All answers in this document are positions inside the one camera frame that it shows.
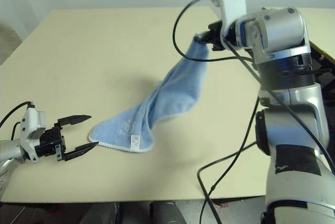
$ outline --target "sticker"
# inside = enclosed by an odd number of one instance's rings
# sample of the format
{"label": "sticker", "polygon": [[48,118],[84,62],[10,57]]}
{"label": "sticker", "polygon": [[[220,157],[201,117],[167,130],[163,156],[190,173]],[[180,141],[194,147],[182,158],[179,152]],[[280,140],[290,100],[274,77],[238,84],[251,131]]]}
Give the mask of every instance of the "sticker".
{"label": "sticker", "polygon": [[140,150],[140,135],[131,135],[130,148],[134,151]]}

